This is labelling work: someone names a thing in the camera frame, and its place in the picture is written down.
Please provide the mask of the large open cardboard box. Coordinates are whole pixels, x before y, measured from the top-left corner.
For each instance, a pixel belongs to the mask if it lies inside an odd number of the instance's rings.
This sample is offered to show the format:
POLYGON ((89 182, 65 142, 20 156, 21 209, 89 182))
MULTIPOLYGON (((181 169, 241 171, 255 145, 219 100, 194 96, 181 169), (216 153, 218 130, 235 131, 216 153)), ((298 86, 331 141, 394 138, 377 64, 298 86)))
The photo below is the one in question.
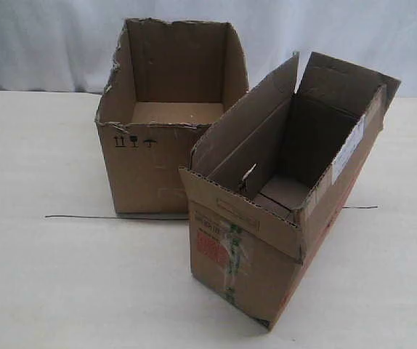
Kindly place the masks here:
POLYGON ((94 120, 116 213, 186 213, 179 168, 248 88, 231 23, 125 19, 94 120))

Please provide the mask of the narrow cardboard box with flaps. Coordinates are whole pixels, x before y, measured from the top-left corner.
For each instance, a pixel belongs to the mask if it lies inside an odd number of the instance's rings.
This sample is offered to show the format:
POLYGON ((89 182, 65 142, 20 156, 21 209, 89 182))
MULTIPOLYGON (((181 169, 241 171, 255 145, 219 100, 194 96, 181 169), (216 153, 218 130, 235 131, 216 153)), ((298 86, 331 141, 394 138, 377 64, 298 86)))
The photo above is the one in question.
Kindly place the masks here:
POLYGON ((197 141, 179 173, 193 276, 273 328, 344 207, 400 80, 294 55, 197 141))

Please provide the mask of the white backdrop cloth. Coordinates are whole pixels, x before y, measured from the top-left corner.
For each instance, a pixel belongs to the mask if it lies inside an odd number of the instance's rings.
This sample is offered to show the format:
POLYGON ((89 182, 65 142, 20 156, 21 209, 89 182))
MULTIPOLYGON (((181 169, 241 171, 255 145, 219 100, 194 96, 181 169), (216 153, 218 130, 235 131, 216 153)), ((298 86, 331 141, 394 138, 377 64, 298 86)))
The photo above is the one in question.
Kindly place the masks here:
POLYGON ((417 1, 0 1, 0 89, 101 92, 128 17, 233 24, 251 84, 316 51, 417 97, 417 1))

